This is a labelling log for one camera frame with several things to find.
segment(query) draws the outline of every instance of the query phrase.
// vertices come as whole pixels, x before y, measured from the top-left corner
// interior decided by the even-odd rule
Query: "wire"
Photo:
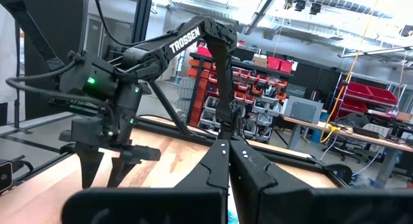
[[[330,138],[330,136],[333,134],[333,132],[334,131],[330,131],[330,133],[328,133],[327,137],[324,140],[320,141],[320,143],[324,143],[325,141],[327,141]]]
[[[31,81],[31,80],[36,80],[36,79],[45,79],[48,77],[54,77],[61,75],[70,69],[74,68],[76,65],[75,61],[70,62],[67,66],[60,68],[58,70],[54,70],[52,72],[40,74],[40,75],[35,75],[35,76],[23,76],[23,77],[15,77],[15,78],[8,78],[8,79],[13,79],[15,82],[23,82],[23,81]]]
[[[336,143],[336,140],[337,140],[337,136],[338,134],[336,134],[336,137],[334,138],[333,143],[331,143],[331,145],[326,149],[326,151],[324,151],[324,154],[321,156],[320,161],[323,160],[325,154],[330,150],[330,148],[334,146],[334,143]]]
[[[275,47],[274,47],[274,52],[272,53],[272,57],[274,57],[275,54],[276,54],[279,37],[281,36],[281,32],[283,31],[284,20],[285,20],[285,18],[283,18],[283,21],[281,22],[281,27],[279,28],[279,33],[278,33],[278,36],[277,36],[276,45],[275,45]]]
[[[374,156],[374,158],[372,159],[372,161],[371,161],[367,166],[363,167],[360,171],[354,173],[352,176],[355,176],[355,175],[359,174],[360,172],[366,170],[366,168],[368,168],[368,167],[374,162],[374,160],[377,158],[377,156],[379,155],[379,153],[380,153],[380,151],[377,151],[377,154]]]
[[[54,77],[54,76],[58,76],[60,74],[63,74],[67,71],[69,71],[70,69],[74,68],[74,66],[76,65],[75,61],[70,62],[67,66],[65,66],[64,68],[61,68],[59,70],[55,70],[53,72],[49,72],[49,73],[45,73],[45,74],[40,74],[40,75],[35,75],[35,76],[24,76],[24,77],[11,77],[6,79],[6,84],[12,88],[16,88],[18,90],[22,90],[25,92],[32,92],[32,93],[36,93],[36,94],[41,94],[44,96],[50,96],[50,97],[55,97],[58,99],[63,99],[63,100],[67,100],[67,101],[71,101],[71,100],[76,100],[76,101],[82,101],[82,102],[89,102],[92,104],[95,104],[97,106],[100,107],[105,107],[110,114],[110,119],[115,122],[115,115],[113,113],[112,107],[109,106],[108,103],[104,102],[104,101],[100,101],[98,99],[92,98],[92,97],[87,97],[87,96],[78,96],[78,95],[72,95],[72,94],[66,94],[63,92],[56,92],[56,91],[50,91],[50,90],[45,90],[42,88],[35,88],[35,87],[31,87],[28,85],[24,85],[21,84],[20,82],[24,82],[24,81],[31,81],[31,80],[36,80],[36,79],[45,79],[48,77]]]
[[[369,28],[369,26],[370,26],[370,23],[371,23],[371,21],[372,21],[372,18],[373,18],[373,13],[374,13],[374,11],[376,10],[376,7],[377,7],[379,1],[380,1],[380,0],[376,0],[376,3],[375,3],[374,6],[373,6],[373,9],[372,9],[372,11],[371,11],[371,13],[370,13],[370,17],[369,17],[368,22],[367,22],[367,25],[366,25],[366,29],[364,30],[363,36],[361,37],[360,45],[362,45],[363,42],[364,42],[364,39],[365,39],[366,34],[367,34],[367,30],[368,30],[368,28]],[[354,58],[353,64],[351,65],[351,68],[350,68],[350,71],[348,71],[347,77],[346,77],[346,79],[345,79],[346,82],[349,82],[349,81],[350,81],[351,73],[353,72],[353,69],[354,69],[354,67],[356,66],[356,62],[357,62],[357,59],[359,58],[359,55],[360,55],[360,47],[357,49],[356,57]],[[334,111],[335,111],[336,108],[337,108],[338,101],[340,100],[340,97],[341,97],[343,91],[344,91],[344,86],[342,86],[342,87],[340,88],[340,91],[339,91],[339,93],[338,93],[338,95],[337,95],[337,99],[336,99],[336,102],[334,103],[333,109],[331,110],[330,115],[328,115],[328,118],[327,118],[327,121],[326,121],[326,123],[325,123],[325,126],[324,126],[323,130],[321,131],[320,142],[326,141],[325,139],[324,139],[324,141],[322,140],[322,139],[323,139],[324,132],[325,132],[325,129],[327,128],[327,125],[328,125],[328,123],[330,122],[330,119],[331,119]]]
[[[166,38],[166,37],[170,37],[170,36],[175,35],[174,32],[168,32],[167,34],[164,34],[164,35],[162,35],[162,36],[154,37],[154,38],[152,38],[152,39],[148,39],[148,40],[144,40],[144,41],[140,41],[140,42],[136,42],[136,43],[122,43],[122,42],[118,41],[118,40],[112,35],[112,33],[109,31],[108,25],[106,24],[104,15],[103,15],[103,13],[102,13],[102,8],[101,8],[101,4],[100,4],[99,0],[95,0],[95,4],[96,4],[97,12],[99,13],[99,17],[100,17],[101,20],[102,20],[103,28],[105,29],[106,33],[107,33],[108,36],[111,38],[111,40],[113,40],[115,43],[117,43],[117,44],[119,44],[119,45],[122,45],[122,46],[131,46],[131,47],[133,47],[133,46],[136,46],[136,45],[139,45],[139,44],[142,44],[142,43],[149,43],[149,42],[157,41],[157,40],[164,39],[164,38]]]

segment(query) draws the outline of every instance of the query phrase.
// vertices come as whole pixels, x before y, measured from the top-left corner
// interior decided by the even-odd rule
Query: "green led light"
[[[88,78],[88,83],[94,84],[95,82],[96,82],[96,80],[94,78],[92,78],[92,77]]]

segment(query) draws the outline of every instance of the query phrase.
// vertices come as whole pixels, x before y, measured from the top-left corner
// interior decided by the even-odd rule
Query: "desk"
[[[288,142],[288,149],[290,150],[294,150],[295,147],[297,146],[298,139],[300,138],[299,132],[300,132],[301,126],[308,127],[308,128],[314,128],[318,130],[325,130],[327,132],[330,131],[330,125],[327,125],[327,127],[324,128],[325,122],[319,121],[318,124],[313,124],[313,123],[307,123],[305,121],[301,121],[301,120],[291,118],[291,117],[285,117],[285,116],[281,116],[281,117],[285,121],[289,121],[289,122],[296,124],[294,129],[292,130],[290,141]],[[346,131],[340,130],[337,134],[341,136],[352,137],[354,139],[358,139],[361,141],[365,141],[368,143],[373,143],[375,145],[380,145],[380,146],[389,148],[389,151],[385,157],[384,162],[381,164],[379,173],[375,180],[376,185],[382,188],[384,188],[384,186],[386,185],[386,182],[393,171],[394,165],[396,164],[396,161],[397,161],[399,151],[404,150],[407,152],[413,152],[413,148],[406,144],[393,143],[385,139],[376,139],[372,137],[362,136],[359,134],[354,134],[353,129],[351,127],[349,127]]]
[[[152,120],[152,121],[157,121],[159,123],[163,123],[166,125],[170,125],[170,126],[175,126],[175,123],[173,121],[169,121],[167,119],[163,119],[163,118],[159,118],[159,117],[154,117],[154,116],[140,116],[141,118],[145,118],[148,120]],[[204,133],[202,130],[195,128],[195,127],[190,127],[188,126],[188,129],[194,132],[198,132],[198,133]],[[215,134],[218,135],[217,132],[214,131],[208,131],[211,134]],[[272,145],[268,145],[268,144],[264,144],[264,143],[259,143],[257,141],[252,141],[252,140],[247,140],[249,144],[255,146],[255,147],[259,147],[259,148],[265,148],[268,150],[276,150],[278,152],[282,152],[282,153],[286,153],[286,154],[291,154],[293,156],[299,156],[299,157],[303,157],[303,158],[312,158],[311,155],[306,154],[306,153],[301,153],[301,152],[296,152],[294,150],[289,150],[289,149],[285,149],[285,148],[281,148],[281,147],[275,147]]]
[[[160,161],[143,161],[136,165],[120,187],[173,187],[195,167],[209,149],[203,145],[136,129],[133,129],[131,139],[135,144],[158,148],[162,156]],[[106,186],[112,167],[110,158],[118,155],[117,152],[109,150],[101,151],[105,156],[93,187]],[[286,165],[279,166],[313,187],[336,188],[323,174]],[[0,222],[57,224],[60,222],[63,203],[79,190],[80,163],[78,157],[72,155],[0,196]]]

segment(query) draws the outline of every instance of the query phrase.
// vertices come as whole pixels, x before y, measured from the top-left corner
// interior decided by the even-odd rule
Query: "cardboard box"
[[[264,55],[259,55],[259,54],[254,54],[254,57],[252,58],[252,62],[256,63],[267,63],[267,56]]]
[[[399,112],[397,115],[397,120],[400,120],[402,122],[405,123],[410,123],[410,120],[412,119],[412,115],[411,114],[407,114],[404,112]]]
[[[262,62],[259,62],[259,61],[253,61],[252,64],[256,65],[256,66],[261,66],[263,68],[267,68],[267,62],[262,63]]]

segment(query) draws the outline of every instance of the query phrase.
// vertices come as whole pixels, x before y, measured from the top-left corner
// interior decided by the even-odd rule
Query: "ceiling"
[[[152,0],[156,5],[180,8],[194,14],[211,17],[238,24],[239,31],[251,21],[261,0]],[[333,49],[378,50],[396,46],[413,45],[413,37],[401,37],[399,31],[405,24],[413,24],[413,17],[406,13],[409,0],[332,0],[356,3],[363,8],[372,8],[378,17],[352,12],[342,8],[322,5],[320,13],[310,15],[311,2],[307,2],[301,12],[283,9],[285,0],[276,0],[257,28],[267,32],[264,36],[280,34],[305,41],[307,44],[319,44]],[[365,40],[361,45],[361,36],[369,23]],[[364,56],[387,64],[403,63],[405,53],[392,53],[381,56]],[[407,61],[413,61],[413,52],[407,52]]]

